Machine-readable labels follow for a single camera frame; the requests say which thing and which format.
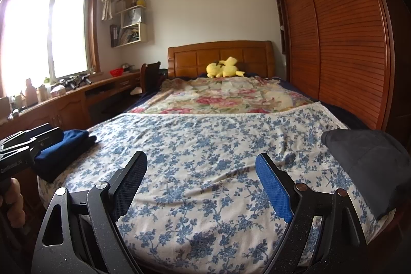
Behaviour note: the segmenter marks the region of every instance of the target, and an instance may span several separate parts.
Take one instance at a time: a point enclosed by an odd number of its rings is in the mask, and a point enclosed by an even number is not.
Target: black gripper pad
[[[137,151],[119,176],[110,185],[108,198],[112,205],[111,217],[117,222],[127,213],[147,171],[147,156]]]

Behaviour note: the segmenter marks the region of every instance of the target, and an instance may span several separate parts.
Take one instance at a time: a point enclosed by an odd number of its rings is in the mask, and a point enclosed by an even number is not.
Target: screw
[[[347,191],[345,189],[342,189],[342,188],[337,189],[337,194],[339,196],[347,196],[348,195]]]
[[[66,192],[66,188],[65,188],[65,187],[60,187],[58,190],[56,190],[55,193],[56,193],[58,196],[61,196],[61,195],[63,195],[65,192]]]
[[[105,189],[107,187],[107,183],[105,181],[99,181],[96,183],[96,188],[97,189]]]
[[[298,184],[295,185],[295,187],[300,191],[300,192],[305,192],[308,189],[308,186],[304,184],[303,182],[299,182]]]

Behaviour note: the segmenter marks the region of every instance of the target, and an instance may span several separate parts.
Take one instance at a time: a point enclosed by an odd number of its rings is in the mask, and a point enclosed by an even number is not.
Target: floral bedspread
[[[376,221],[349,176],[321,143],[327,129],[344,128],[319,102],[275,114],[121,114],[90,129],[98,144],[54,183],[39,180],[47,205],[61,186],[88,190],[109,180],[136,150],[148,170],[128,213],[117,222],[130,251],[161,272],[260,273],[286,223],[273,210],[255,171],[267,152],[295,182],[316,191],[348,191],[367,241],[392,217]],[[310,258],[312,237],[300,263]]]
[[[165,80],[160,92],[132,109],[145,114],[275,113],[312,103],[284,89],[279,80],[260,77]]]

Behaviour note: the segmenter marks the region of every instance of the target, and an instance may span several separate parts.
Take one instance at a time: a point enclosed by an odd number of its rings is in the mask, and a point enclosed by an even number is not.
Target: hand
[[[7,217],[13,228],[21,228],[25,222],[23,211],[23,196],[20,194],[20,184],[17,179],[12,178],[10,188],[7,190],[4,200],[12,207],[7,212]],[[0,196],[0,206],[3,204],[3,197]]]

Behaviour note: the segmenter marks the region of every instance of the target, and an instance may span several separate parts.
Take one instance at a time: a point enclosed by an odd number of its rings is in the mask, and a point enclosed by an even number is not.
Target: bottle
[[[39,102],[36,88],[31,84],[31,79],[26,79],[25,98],[27,107],[33,106]]]

